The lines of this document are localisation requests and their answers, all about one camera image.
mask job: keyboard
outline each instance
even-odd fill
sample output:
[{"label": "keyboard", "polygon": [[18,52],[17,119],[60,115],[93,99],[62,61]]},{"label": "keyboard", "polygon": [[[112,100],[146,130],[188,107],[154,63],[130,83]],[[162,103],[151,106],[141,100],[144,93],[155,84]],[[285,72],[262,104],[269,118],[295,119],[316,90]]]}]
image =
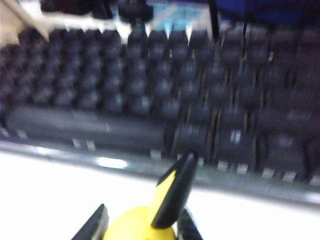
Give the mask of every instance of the keyboard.
[{"label": "keyboard", "polygon": [[0,54],[0,149],[320,204],[320,32],[34,28]]}]

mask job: black key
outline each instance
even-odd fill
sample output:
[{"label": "black key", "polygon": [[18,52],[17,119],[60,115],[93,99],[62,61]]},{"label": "black key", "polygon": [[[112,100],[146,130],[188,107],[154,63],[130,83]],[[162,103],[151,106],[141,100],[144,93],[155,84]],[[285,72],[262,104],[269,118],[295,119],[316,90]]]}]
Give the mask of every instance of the black key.
[{"label": "black key", "polygon": [[306,176],[306,162],[302,142],[285,134],[268,134],[258,142],[259,168],[262,176],[278,174],[286,181]]},{"label": "black key", "polygon": [[259,75],[258,84],[263,88],[283,88],[287,84],[287,73],[282,67],[271,65]]},{"label": "black key", "polygon": [[242,48],[238,45],[224,44],[221,49],[221,60],[228,66],[237,66],[242,57]]},{"label": "black key", "polygon": [[26,27],[18,34],[20,44],[29,44],[37,39],[43,39],[38,30],[34,27]]},{"label": "black key", "polygon": [[243,44],[243,32],[239,28],[229,28],[225,31],[222,39],[222,45],[238,45],[239,47]]},{"label": "black key", "polygon": [[219,170],[235,169],[245,174],[256,168],[255,138],[251,133],[238,129],[225,129],[218,133],[213,162]]},{"label": "black key", "polygon": [[195,102],[192,103],[187,116],[187,122],[199,125],[211,125],[212,120],[212,105],[208,103]]},{"label": "black key", "polygon": [[124,82],[122,74],[109,75],[104,82],[103,90],[110,93],[120,93]]},{"label": "black key", "polygon": [[78,100],[77,106],[81,110],[96,110],[101,100],[100,93],[96,91],[88,91],[83,93]]},{"label": "black key", "polygon": [[256,113],[256,130],[262,133],[284,132],[307,138],[320,133],[320,115],[299,110],[260,110]]},{"label": "black key", "polygon": [[249,46],[247,51],[247,59],[253,66],[261,67],[269,62],[268,45]]},{"label": "black key", "polygon": [[247,113],[240,107],[223,107],[219,116],[220,129],[245,129],[247,127]]},{"label": "black key", "polygon": [[183,101],[195,101],[200,95],[200,83],[195,81],[184,81],[178,88],[178,95]]},{"label": "black key", "polygon": [[168,43],[168,38],[164,30],[152,30],[150,32],[150,35],[148,38],[149,48],[153,47],[154,44],[161,44],[163,46],[166,46],[167,43]]},{"label": "black key", "polygon": [[250,48],[251,46],[268,46],[270,41],[270,34],[268,29],[265,27],[251,29],[250,32],[247,32],[248,41],[247,46]]},{"label": "black key", "polygon": [[172,62],[170,60],[164,60],[155,66],[154,76],[158,78],[166,78],[172,74],[172,71]]},{"label": "black key", "polygon": [[115,58],[107,64],[107,73],[109,75],[122,74],[127,66],[124,58]]},{"label": "black key", "polygon": [[72,88],[63,89],[55,96],[54,105],[57,107],[71,108],[74,105],[76,97],[77,94]]},{"label": "black key", "polygon": [[95,90],[100,82],[100,76],[94,72],[84,74],[79,80],[79,89],[82,91]]},{"label": "black key", "polygon": [[5,122],[9,130],[41,139],[76,139],[131,151],[167,150],[172,137],[165,123],[152,120],[28,106],[11,109]]},{"label": "black key", "polygon": [[231,73],[230,83],[234,87],[253,86],[255,82],[255,70],[248,64],[242,64]]},{"label": "black key", "polygon": [[133,28],[130,35],[128,36],[127,44],[142,44],[146,45],[148,42],[148,37],[144,29],[141,28]]},{"label": "black key", "polygon": [[189,47],[197,49],[205,45],[209,41],[207,30],[192,30]]},{"label": "black key", "polygon": [[90,44],[88,44],[83,49],[83,55],[85,58],[97,58],[100,54],[100,51],[102,49],[102,45],[97,40],[92,40]]},{"label": "black key", "polygon": [[298,35],[298,30],[275,30],[271,35],[271,51],[293,51],[297,43]]},{"label": "black key", "polygon": [[152,64],[156,64],[167,55],[167,48],[162,43],[154,43],[149,49],[149,60]]},{"label": "black key", "polygon": [[226,82],[226,69],[220,62],[209,65],[204,72],[203,84],[208,87],[214,84],[224,84]]},{"label": "black key", "polygon": [[181,82],[194,80],[197,78],[197,64],[194,61],[184,62],[179,70],[179,80]]},{"label": "black key", "polygon": [[231,89],[227,85],[213,84],[207,94],[207,102],[214,106],[224,106],[231,103]]},{"label": "black key", "polygon": [[195,51],[195,59],[202,67],[211,63],[215,56],[215,45],[212,43],[201,45]]},{"label": "black key", "polygon": [[101,43],[109,45],[110,43],[121,45],[121,37],[117,30],[104,30],[101,34]]},{"label": "black key", "polygon": [[29,85],[20,86],[11,98],[14,104],[27,103],[29,102],[30,96],[33,93],[33,89]]},{"label": "black key", "polygon": [[102,49],[102,55],[107,60],[117,59],[120,57],[122,47],[119,42],[112,41]]},{"label": "black key", "polygon": [[153,106],[153,99],[149,96],[142,95],[134,98],[130,104],[129,111],[137,116],[148,117]]},{"label": "black key", "polygon": [[57,85],[59,88],[67,89],[73,88],[78,81],[78,76],[72,72],[67,72],[57,79]]},{"label": "black key", "polygon": [[320,71],[314,68],[298,69],[296,71],[295,85],[298,88],[320,90]]},{"label": "black key", "polygon": [[211,139],[207,126],[179,124],[174,135],[172,152],[174,154],[183,154],[192,150],[199,154],[200,157],[208,159]]},{"label": "black key", "polygon": [[130,62],[134,62],[145,54],[144,46],[139,42],[134,42],[127,46],[126,58]]},{"label": "black key", "polygon": [[179,118],[182,103],[180,99],[167,98],[161,104],[160,118],[176,121]]},{"label": "black key", "polygon": [[176,44],[185,44],[188,45],[188,38],[186,35],[186,31],[184,30],[172,30],[169,39],[168,39],[169,47],[172,48]]},{"label": "black key", "polygon": [[58,29],[58,28],[54,29],[52,32],[49,33],[49,42],[62,43],[62,40],[66,32],[67,32],[66,29]]},{"label": "black key", "polygon": [[273,109],[300,109],[320,112],[319,93],[312,89],[272,89],[267,93],[267,106]]},{"label": "black key", "polygon": [[169,97],[174,89],[174,82],[170,78],[159,78],[153,89],[153,95],[156,98]]},{"label": "black key", "polygon": [[263,94],[260,89],[251,86],[241,86],[235,93],[235,103],[252,111],[262,105],[262,97]]},{"label": "black key", "polygon": [[177,66],[188,59],[188,54],[188,45],[186,43],[177,43],[172,46],[172,60]]},{"label": "black key", "polygon": [[129,74],[133,76],[144,76],[148,70],[147,59],[137,59],[129,65]]},{"label": "black key", "polygon": [[127,97],[123,94],[116,93],[109,95],[104,103],[103,109],[111,113],[122,113],[127,103]]},{"label": "black key", "polygon": [[129,95],[143,95],[147,89],[148,80],[146,76],[132,77],[125,86],[125,92]]},{"label": "black key", "polygon": [[51,87],[42,87],[33,94],[32,101],[37,105],[48,106],[53,96],[54,90]]}]

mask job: yellow toy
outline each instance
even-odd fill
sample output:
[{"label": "yellow toy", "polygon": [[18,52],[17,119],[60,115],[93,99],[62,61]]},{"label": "yellow toy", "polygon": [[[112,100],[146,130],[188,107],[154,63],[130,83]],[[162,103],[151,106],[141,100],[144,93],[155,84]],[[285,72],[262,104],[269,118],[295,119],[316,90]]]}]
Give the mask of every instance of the yellow toy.
[{"label": "yellow toy", "polygon": [[105,232],[103,240],[176,240],[172,224],[184,210],[198,157],[184,154],[158,181],[149,206],[130,209]]}]

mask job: keyboard key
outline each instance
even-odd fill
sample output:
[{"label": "keyboard key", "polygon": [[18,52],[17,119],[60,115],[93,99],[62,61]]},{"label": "keyboard key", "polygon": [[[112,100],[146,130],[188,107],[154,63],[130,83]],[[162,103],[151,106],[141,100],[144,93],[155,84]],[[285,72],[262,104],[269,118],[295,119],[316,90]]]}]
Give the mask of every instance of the keyboard key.
[{"label": "keyboard key", "polygon": [[109,75],[104,82],[103,90],[110,93],[120,93],[124,82],[122,74]]},{"label": "keyboard key", "polygon": [[132,77],[125,86],[125,92],[129,95],[143,95],[147,89],[148,80],[145,76]]},{"label": "keyboard key", "polygon": [[32,101],[41,106],[48,106],[51,104],[54,90],[51,87],[39,88],[32,96]]},{"label": "keyboard key", "polygon": [[57,107],[72,108],[74,106],[77,94],[74,89],[62,89],[54,98],[54,104]]},{"label": "keyboard key", "polygon": [[242,58],[242,48],[238,45],[224,44],[221,49],[221,60],[229,67],[237,66]]},{"label": "keyboard key", "polygon": [[245,174],[256,168],[256,140],[251,133],[224,129],[219,131],[215,141],[213,163],[218,170],[232,169]]},{"label": "keyboard key", "polygon": [[230,83],[235,86],[252,86],[255,82],[255,70],[248,64],[243,64],[231,73]]},{"label": "keyboard key", "polygon": [[94,72],[88,72],[80,78],[78,87],[81,91],[93,91],[97,89],[99,83],[100,76]]},{"label": "keyboard key", "polygon": [[247,113],[243,108],[225,106],[219,114],[219,129],[246,129]]},{"label": "keyboard key", "polygon": [[252,86],[241,86],[235,92],[235,103],[252,111],[262,105],[263,94],[258,88]]},{"label": "keyboard key", "polygon": [[290,182],[305,177],[306,159],[302,146],[297,138],[281,133],[260,138],[258,153],[262,176],[270,178],[278,174]]},{"label": "keyboard key", "polygon": [[14,104],[28,103],[32,93],[33,89],[30,85],[22,85],[16,89],[11,101]]},{"label": "keyboard key", "polygon": [[209,128],[201,125],[179,124],[177,126],[172,152],[183,154],[186,151],[195,151],[200,157],[208,159],[212,139]]},{"label": "keyboard key", "polygon": [[213,122],[213,109],[212,105],[202,102],[194,102],[190,105],[187,122],[196,125],[208,125]]},{"label": "keyboard key", "polygon": [[153,94],[156,98],[169,97],[174,89],[174,82],[170,78],[159,78],[154,86]]},{"label": "keyboard key", "polygon": [[137,116],[148,117],[153,106],[153,99],[149,96],[137,96],[130,103],[129,111]]},{"label": "keyboard key", "polygon": [[214,56],[215,45],[212,43],[201,45],[195,51],[195,59],[197,63],[202,67],[210,64],[214,60]]},{"label": "keyboard key", "polygon": [[231,103],[231,88],[223,84],[213,84],[207,94],[207,102],[214,106],[224,106]]},{"label": "keyboard key", "polygon": [[268,66],[260,73],[258,84],[263,88],[283,88],[288,84],[286,70],[277,65]]},{"label": "keyboard key", "polygon": [[161,104],[160,118],[163,120],[176,121],[179,118],[182,108],[182,102],[180,99],[167,98]]},{"label": "keyboard key", "polygon": [[148,42],[148,37],[145,30],[135,27],[132,29],[130,35],[128,36],[127,44],[131,45],[131,44],[139,43],[142,45],[146,45],[147,42]]},{"label": "keyboard key", "polygon": [[194,61],[187,61],[181,64],[179,70],[179,80],[184,82],[187,80],[194,80],[197,78],[198,68]]},{"label": "keyboard key", "polygon": [[204,72],[203,84],[206,87],[226,83],[226,69],[220,62],[209,65]]},{"label": "keyboard key", "polygon": [[312,89],[272,89],[267,93],[267,106],[273,109],[298,109],[320,112],[320,99]]},{"label": "keyboard key", "polygon": [[189,48],[197,49],[209,41],[207,30],[192,30]]},{"label": "keyboard key", "polygon": [[299,110],[260,110],[256,113],[256,131],[259,133],[283,132],[301,138],[320,133],[320,115]]},{"label": "keyboard key", "polygon": [[176,66],[180,66],[188,59],[188,45],[186,43],[177,43],[172,46],[172,61]]},{"label": "keyboard key", "polygon": [[295,86],[320,90],[320,71],[314,68],[296,70]]},{"label": "keyboard key", "polygon": [[159,121],[28,106],[11,109],[5,123],[9,130],[25,131],[41,139],[76,139],[131,151],[165,151],[172,138],[167,125]]},{"label": "keyboard key", "polygon": [[101,100],[100,93],[96,91],[88,91],[83,93],[78,100],[77,106],[81,110],[97,110],[98,103]]},{"label": "keyboard key", "polygon": [[183,101],[195,101],[200,95],[200,83],[194,81],[184,81],[180,84],[178,95]]},{"label": "keyboard key", "polygon": [[107,96],[103,103],[103,109],[106,112],[122,113],[127,104],[127,97],[123,94],[116,93]]},{"label": "keyboard key", "polygon": [[152,64],[161,62],[166,55],[167,47],[162,43],[154,43],[149,49],[149,60]]},{"label": "keyboard key", "polygon": [[176,44],[188,45],[188,38],[186,35],[186,31],[172,30],[169,35],[168,44],[170,48],[173,48]]},{"label": "keyboard key", "polygon": [[153,47],[155,44],[161,44],[166,46],[168,44],[168,38],[164,30],[152,30],[148,38],[149,48]]}]

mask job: white desk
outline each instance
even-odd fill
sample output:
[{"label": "white desk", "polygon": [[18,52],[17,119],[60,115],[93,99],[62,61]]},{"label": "white desk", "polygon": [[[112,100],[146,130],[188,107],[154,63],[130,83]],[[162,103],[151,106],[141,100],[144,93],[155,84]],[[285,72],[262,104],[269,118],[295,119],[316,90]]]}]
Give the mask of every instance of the white desk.
[{"label": "white desk", "polygon": [[[0,152],[0,239],[70,240],[105,203],[110,223],[148,205],[155,178]],[[319,239],[320,209],[194,187],[188,203],[206,240]]]}]

